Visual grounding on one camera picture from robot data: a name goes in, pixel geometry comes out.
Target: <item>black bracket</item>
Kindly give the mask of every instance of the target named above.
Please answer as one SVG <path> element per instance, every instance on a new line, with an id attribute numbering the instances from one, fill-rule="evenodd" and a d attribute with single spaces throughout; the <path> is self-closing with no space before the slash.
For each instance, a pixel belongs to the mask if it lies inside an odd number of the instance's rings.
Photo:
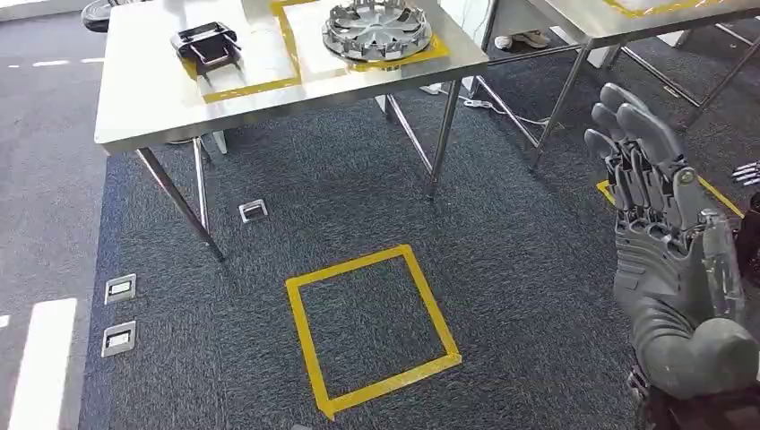
<path id="1" fill-rule="evenodd" d="M 171 37 L 177 54 L 196 65 L 210 68 L 234 62 L 238 58 L 238 35 L 221 22 L 209 22 Z"/>

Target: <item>table top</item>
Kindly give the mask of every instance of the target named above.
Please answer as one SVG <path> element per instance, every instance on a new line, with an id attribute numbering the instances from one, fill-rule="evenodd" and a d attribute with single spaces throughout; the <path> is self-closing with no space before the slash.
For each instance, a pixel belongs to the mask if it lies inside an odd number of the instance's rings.
<path id="1" fill-rule="evenodd" d="M 570 36 L 592 47 L 657 36 L 760 14 L 757 0 L 723 0 L 629 17 L 605 0 L 528 0 Z"/>
<path id="2" fill-rule="evenodd" d="M 110 154 L 482 73 L 488 58 L 436 0 L 414 0 L 435 34 L 407 59 L 362 64 L 334 55 L 322 26 L 340 0 L 154 0 L 114 8 L 95 142 Z M 169 39 L 222 22 L 237 64 L 198 75 Z"/>

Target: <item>carpet floor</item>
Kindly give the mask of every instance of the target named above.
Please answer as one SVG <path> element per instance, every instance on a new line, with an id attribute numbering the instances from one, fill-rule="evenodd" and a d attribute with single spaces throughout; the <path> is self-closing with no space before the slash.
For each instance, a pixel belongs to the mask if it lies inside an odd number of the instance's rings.
<path id="1" fill-rule="evenodd" d="M 657 40 L 632 47 L 707 89 L 736 57 L 726 57 L 724 36 L 696 31 L 699 52 L 687 44 L 663 55 Z M 520 115 L 539 118 L 572 62 L 568 54 L 509 64 L 487 78 Z M 701 174 L 736 202 L 749 190 L 727 173 L 760 158 L 757 66 L 684 136 Z M 611 72 L 584 67 L 531 172 L 511 124 L 459 107 L 433 202 L 406 135 L 372 100 L 229 130 L 230 153 L 212 154 L 207 184 L 223 264 L 135 156 L 111 157 L 80 428 L 632 428 L 628 325 L 611 296 L 613 211 L 595 188 L 602 167 L 581 140 L 608 81 L 665 117 L 687 112 L 624 57 Z M 420 139 L 434 142 L 444 96 L 398 98 Z M 191 149 L 157 155 L 195 204 Z M 269 217 L 242 224 L 238 205 L 257 198 Z M 398 244 L 411 245 L 462 363 L 331 422 L 315 405 L 284 282 Z M 104 306 L 105 281 L 132 272 L 137 298 Z M 302 298 L 331 397 L 444 354 L 398 259 L 320 281 Z M 100 358 L 103 330 L 133 319 L 137 347 Z"/>

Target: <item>metal pipe frame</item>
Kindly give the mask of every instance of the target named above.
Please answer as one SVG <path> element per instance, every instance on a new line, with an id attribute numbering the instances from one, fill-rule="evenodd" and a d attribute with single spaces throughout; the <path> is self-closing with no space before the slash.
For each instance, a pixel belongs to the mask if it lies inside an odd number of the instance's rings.
<path id="1" fill-rule="evenodd" d="M 554 130 L 555 125 L 557 125 L 557 122 L 559 121 L 559 116 L 562 115 L 563 110 L 565 108 L 565 101 L 567 100 L 567 95 L 570 94 L 570 91 L 573 89 L 573 86 L 575 85 L 575 81 L 578 78 L 578 73 L 581 72 L 581 66 L 583 63 L 586 62 L 586 59 L 588 59 L 589 54 L 592 51 L 591 45 L 586 45 L 581 49 L 580 54 L 575 58 L 575 62 L 573 63 L 573 68 L 570 69 L 570 74 L 567 76 L 567 79 L 565 80 L 565 85 L 562 86 L 562 91 L 559 93 L 559 99 L 557 99 L 557 103 L 554 105 L 554 109 L 551 111 L 551 116 L 548 119 L 547 125 L 544 128 L 544 132 L 541 134 L 541 137 L 539 139 L 539 146 L 536 148 L 536 152 L 533 155 L 533 168 L 536 168 L 536 166 L 539 165 L 539 160 L 541 158 L 541 155 L 543 154 L 543 147 L 546 145 L 546 141 L 548 139 L 548 136 L 551 134 L 551 132 Z"/>
<path id="2" fill-rule="evenodd" d="M 681 96 L 684 100 L 691 103 L 692 106 L 699 107 L 699 102 L 696 101 L 696 97 L 694 94 L 692 94 L 689 90 L 684 88 L 680 83 L 673 81 L 666 75 L 665 73 L 658 70 L 653 65 L 649 64 L 646 60 L 641 58 L 636 52 L 632 51 L 630 47 L 622 47 L 620 48 L 624 53 L 626 53 L 627 56 L 631 57 L 632 60 L 634 60 L 636 63 L 638 63 L 641 67 L 644 68 L 647 72 L 651 73 L 652 76 L 659 79 L 661 82 L 667 84 L 670 86 L 679 96 Z"/>
<path id="3" fill-rule="evenodd" d="M 488 17 L 488 23 L 486 25 L 484 37 L 481 43 L 481 48 L 484 52 L 488 52 L 490 40 L 492 39 L 492 36 L 493 36 L 494 23 L 495 23 L 496 15 L 497 15 L 496 9 L 498 8 L 498 4 L 499 4 L 498 0 L 494 0 L 494 5 L 493 5 L 494 9 L 490 12 L 490 15 Z M 725 25 L 715 24 L 715 26 L 718 27 L 718 29 L 730 34 L 734 38 L 741 40 L 742 42 L 750 45 L 750 49 L 747 51 L 747 53 L 745 53 L 745 56 L 742 57 L 742 59 L 734 67 L 734 69 L 731 70 L 731 72 L 726 77 L 726 79 L 723 82 L 721 82 L 721 84 L 719 84 L 715 89 L 713 89 L 713 91 L 711 91 L 701 102 L 697 101 L 694 94 L 692 94 L 682 85 L 680 85 L 678 82 L 675 82 L 672 79 L 670 79 L 665 73 L 661 72 L 656 67 L 648 63 L 646 60 L 641 58 L 630 48 L 623 46 L 622 44 L 625 43 L 624 40 L 617 40 L 617 41 L 611 40 L 608 45 L 605 45 L 605 46 L 618 45 L 619 48 L 615 50 L 613 56 L 611 56 L 609 61 L 603 66 L 608 67 L 608 68 L 611 67 L 615 63 L 615 59 L 617 59 L 619 53 L 624 52 L 632 60 L 634 60 L 634 62 L 639 64 L 641 67 L 643 67 L 644 70 L 651 73 L 655 78 L 657 78 L 661 82 L 669 85 L 680 97 L 682 97 L 692 106 L 695 106 L 697 108 L 694 114 L 691 115 L 691 117 L 689 117 L 689 122 L 687 126 L 690 126 L 696 120 L 696 118 L 707 108 L 707 106 L 721 93 L 721 91 L 725 88 L 726 85 L 728 85 L 728 83 L 733 79 L 733 77 L 736 76 L 736 74 L 744 66 L 744 64 L 747 63 L 749 58 L 757 51 L 758 46 L 756 45 L 760 43 L 760 39 L 758 39 L 758 41 L 753 44 L 752 42 L 743 38 L 738 33 L 729 29 Z M 534 153 L 533 160 L 532 160 L 532 168 L 536 168 L 538 166 L 540 157 L 543 154 L 543 147 L 546 144 L 546 140 L 548 139 L 555 125 L 557 124 L 559 117 L 563 113 L 567 95 L 570 93 L 570 91 L 573 88 L 573 85 L 575 84 L 577 74 L 580 71 L 581 65 L 586 60 L 586 58 L 588 58 L 588 55 L 591 53 L 591 50 L 592 50 L 591 46 L 592 44 L 587 44 L 585 46 L 581 44 L 565 45 L 562 47 L 553 47 L 550 49 L 545 49 L 545 50 L 532 52 L 529 54 L 524 54 L 524 55 L 519 55 L 519 56 L 510 56 L 508 58 L 493 59 L 488 62 L 489 66 L 506 65 L 506 64 L 521 61 L 521 60 L 538 58 L 542 56 L 551 56 L 554 54 L 560 54 L 560 53 L 568 52 L 568 51 L 578 49 L 578 48 L 581 49 L 581 52 L 578 54 L 578 57 L 575 59 L 573 68 L 571 69 L 571 72 L 565 81 L 565 85 L 562 89 L 562 92 L 559 95 L 559 98 L 557 99 L 557 103 L 555 104 L 552 110 L 552 113 L 551 113 L 551 116 L 549 117 L 547 125 L 544 128 L 543 133 L 541 134 L 541 137 L 539 139 L 536 139 L 533 133 L 531 133 L 531 131 L 528 130 L 528 128 L 523 123 L 523 121 L 514 113 L 514 111 L 506 105 L 506 103 L 501 99 L 501 97 L 498 96 L 498 94 L 496 94 L 495 91 L 493 91 L 493 89 L 491 89 L 488 86 L 488 84 L 486 83 L 486 81 L 483 79 L 482 76 L 475 77 L 476 80 L 475 80 L 475 85 L 473 85 L 472 92 L 474 92 L 477 88 L 482 87 L 488 93 L 488 95 L 502 108 L 502 110 L 506 112 L 506 115 L 509 117 L 509 119 L 517 126 L 520 132 L 523 135 L 525 135 L 525 137 L 528 138 L 529 142 L 533 145 L 533 147 L 536 148 L 536 151 Z M 605 47 L 605 46 L 594 46 L 594 48 Z"/>
<path id="4" fill-rule="evenodd" d="M 760 38 L 757 38 L 757 40 L 755 40 L 755 42 L 752 43 L 749 48 L 747 48 L 747 50 L 744 52 L 744 55 L 739 59 L 738 63 L 734 65 L 729 74 L 723 78 L 723 81 L 721 81 L 721 83 L 719 83 L 715 88 L 707 93 L 707 95 L 704 96 L 704 99 L 699 102 L 694 112 L 692 112 L 691 115 L 689 115 L 688 118 L 684 120 L 685 128 L 692 126 L 694 122 L 696 122 L 696 119 L 699 118 L 699 116 L 713 103 L 715 99 L 718 98 L 719 95 L 721 95 L 723 90 L 729 86 L 731 81 L 733 81 L 738 73 L 741 72 L 741 69 L 744 68 L 744 65 L 746 65 L 753 56 L 755 56 L 757 49 L 759 48 Z"/>
<path id="5" fill-rule="evenodd" d="M 411 129 L 411 125 L 409 125 L 409 121 L 406 120 L 406 116 L 404 116 L 402 112 L 401 106 L 399 106 L 399 102 L 396 101 L 396 98 L 388 94 L 385 96 L 385 100 L 387 101 L 387 104 L 385 105 L 385 114 L 389 115 L 390 112 L 388 111 L 388 106 L 390 105 L 391 109 L 393 109 L 393 114 L 398 118 L 399 122 L 402 124 L 402 127 L 404 129 L 404 132 L 406 132 L 406 135 L 409 136 L 411 139 L 411 144 L 414 145 L 414 149 L 419 154 L 419 157 L 422 159 L 422 164 L 425 165 L 425 168 L 427 169 L 427 172 L 432 175 L 433 174 L 433 165 L 430 164 L 430 160 L 428 159 L 428 156 L 425 155 L 425 151 L 422 149 L 422 145 L 419 144 L 419 140 L 417 139 L 417 135 L 414 133 L 414 130 Z"/>
<path id="6" fill-rule="evenodd" d="M 201 185 L 203 183 L 203 169 L 197 169 L 199 162 L 200 162 L 200 155 L 201 155 L 201 148 L 202 144 L 199 142 L 199 138 L 195 138 L 193 140 L 194 145 L 194 151 L 195 151 L 195 166 L 196 170 L 200 172 L 199 178 L 199 195 L 201 193 L 201 189 L 203 189 L 203 200 L 201 203 L 202 209 L 202 218 L 203 214 L 205 213 L 205 186 Z M 153 175 L 153 178 L 156 180 L 156 182 L 159 184 L 159 187 L 168 195 L 168 197 L 171 199 L 171 201 L 174 203 L 174 205 L 177 207 L 177 210 L 185 217 L 187 222 L 190 224 L 190 227 L 193 229 L 196 235 L 198 235 L 201 240 L 206 244 L 206 247 L 209 249 L 209 251 L 213 254 L 214 258 L 216 258 L 219 262 L 224 261 L 224 254 L 221 253 L 221 250 L 216 245 L 216 242 L 214 242 L 211 234 L 209 233 L 208 228 L 202 222 L 199 220 L 195 214 L 193 213 L 193 210 L 190 208 L 190 206 L 187 204 L 187 201 L 185 200 L 185 197 L 182 196 L 182 194 L 177 190 L 177 187 L 174 185 L 174 182 L 171 180 L 171 177 L 167 174 L 164 167 L 159 163 L 159 160 L 156 159 L 155 154 L 153 154 L 153 151 L 150 148 L 142 148 L 136 151 L 137 155 L 140 157 L 142 162 L 145 164 L 145 167 L 148 168 L 148 170 L 151 172 L 151 175 Z"/>
<path id="7" fill-rule="evenodd" d="M 198 203 L 201 207 L 201 224 L 206 231 L 210 231 L 209 227 L 209 213 L 206 206 L 206 181 L 203 177 L 203 156 L 202 152 L 205 152 L 208 156 L 208 152 L 203 147 L 203 140 L 201 137 L 193 138 L 193 153 L 195 155 L 195 179 L 198 181 Z"/>
<path id="8" fill-rule="evenodd" d="M 462 80 L 457 79 L 451 82 L 449 87 L 449 97 L 446 100 L 444 110 L 444 119 L 441 122 L 441 131 L 438 135 L 438 145 L 436 146 L 436 159 L 433 160 L 433 171 L 430 173 L 430 185 L 427 190 L 427 197 L 432 199 L 436 195 L 438 188 L 438 178 L 441 176 L 441 170 L 444 167 L 444 157 L 446 146 L 449 142 L 449 133 L 453 121 L 453 113 L 456 110 L 456 102 L 459 99 L 459 90 L 462 88 Z"/>
<path id="9" fill-rule="evenodd" d="M 507 65 L 516 61 L 529 60 L 531 58 L 539 58 L 542 56 L 553 56 L 554 54 L 561 54 L 567 51 L 573 51 L 576 49 L 583 49 L 582 44 L 563 45 L 561 47 L 550 47 L 549 49 L 542 49 L 541 51 L 533 51 L 527 54 L 520 54 L 518 56 L 507 56 L 504 58 L 497 58 L 488 61 L 488 66 L 494 65 Z"/>
<path id="10" fill-rule="evenodd" d="M 449 133 L 451 132 L 453 114 L 456 110 L 456 102 L 459 99 L 459 91 L 461 88 L 462 80 L 458 79 L 451 82 L 451 86 L 449 87 L 448 91 L 448 97 L 446 98 L 444 118 L 441 121 L 441 129 L 438 134 L 436 156 L 433 158 L 432 163 L 430 162 L 428 155 L 425 154 L 425 150 L 422 149 L 422 145 L 419 143 L 419 139 L 414 133 L 414 130 L 411 129 L 411 125 L 409 124 L 409 121 L 407 121 L 406 116 L 403 114 L 398 100 L 396 100 L 396 98 L 391 94 L 386 94 L 384 96 L 385 116 L 389 119 L 395 116 L 399 120 L 399 123 L 401 123 L 404 132 L 406 132 L 407 136 L 409 136 L 411 140 L 412 145 L 414 145 L 415 151 L 417 151 L 417 154 L 422 159 L 422 164 L 425 165 L 425 169 L 430 174 L 430 183 L 427 187 L 427 197 L 431 199 L 436 195 L 438 179 L 441 176 L 441 171 L 443 170 L 446 146 L 448 145 Z"/>
<path id="11" fill-rule="evenodd" d="M 718 30 L 721 30 L 721 31 L 723 31 L 725 33 L 730 34 L 731 36 L 734 37 L 734 39 L 738 39 L 741 42 L 744 42 L 745 45 L 749 45 L 750 47 L 752 46 L 752 40 L 745 38 L 744 36 L 738 34 L 736 31 L 734 31 L 734 30 L 726 27 L 725 25 L 723 25 L 723 24 L 715 24 L 715 27 L 717 27 Z"/>
<path id="12" fill-rule="evenodd" d="M 478 84 L 485 90 L 488 95 L 499 105 L 499 107 L 506 112 L 506 115 L 509 116 L 509 119 L 512 120 L 512 122 L 517 125 L 517 128 L 522 132 L 522 134 L 525 135 L 525 137 L 528 138 L 528 140 L 533 145 L 533 148 L 539 147 L 539 141 L 536 139 L 535 136 L 533 136 L 533 133 L 531 133 L 530 130 L 528 130 L 528 127 L 523 124 L 523 121 L 520 120 L 520 118 L 517 117 L 517 115 L 514 114 L 512 109 L 506 105 L 506 103 L 501 99 L 501 97 L 496 94 L 495 91 L 491 89 L 491 87 L 488 86 L 486 83 L 486 80 L 483 79 L 482 76 L 476 76 L 475 80 L 478 82 Z"/>

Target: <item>yellow tape outline on table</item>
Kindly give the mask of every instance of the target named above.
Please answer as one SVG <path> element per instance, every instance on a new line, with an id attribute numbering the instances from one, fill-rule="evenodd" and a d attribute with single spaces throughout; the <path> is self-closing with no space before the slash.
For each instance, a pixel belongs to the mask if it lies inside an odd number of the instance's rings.
<path id="1" fill-rule="evenodd" d="M 683 0 L 679 2 L 672 2 L 668 4 L 661 4 L 659 6 L 650 7 L 648 9 L 628 9 L 616 0 L 604 0 L 604 3 L 618 9 L 622 14 L 628 18 L 641 18 L 646 15 L 652 15 L 656 13 L 674 12 L 680 9 L 687 9 L 689 7 L 702 7 L 708 4 L 723 3 L 724 0 Z"/>
<path id="2" fill-rule="evenodd" d="M 318 0 L 273 0 L 269 3 L 270 11 L 272 15 L 277 18 L 280 23 L 280 32 L 282 39 L 285 42 L 285 48 L 288 50 L 290 56 L 290 62 L 293 66 L 295 76 L 281 79 L 278 81 L 265 82 L 256 85 L 250 85 L 247 87 L 235 88 L 234 90 L 225 90 L 206 94 L 203 96 L 203 101 L 206 103 L 213 103 L 216 101 L 222 101 L 226 99 L 233 99 L 235 97 L 247 96 L 250 94 L 257 94 L 259 92 L 266 92 L 269 90 L 279 90 L 281 88 L 287 88 L 294 85 L 300 85 L 304 81 L 318 81 L 321 79 L 334 78 L 343 76 L 351 71 L 366 72 L 372 69 L 392 69 L 400 65 L 409 65 L 412 63 L 418 63 L 421 61 L 431 60 L 433 58 L 439 58 L 442 56 L 448 56 L 450 51 L 446 44 L 435 33 L 430 40 L 430 45 L 423 51 L 418 52 L 413 56 L 408 56 L 401 60 L 393 61 L 378 61 L 373 63 L 347 63 L 346 67 L 341 69 L 335 69 L 327 72 L 313 73 L 308 76 L 304 76 L 301 71 L 300 62 L 298 61 L 298 48 L 296 46 L 296 38 L 293 35 L 293 29 L 288 21 L 288 16 L 285 13 L 285 8 L 288 6 L 294 6 L 297 4 L 312 3 Z"/>

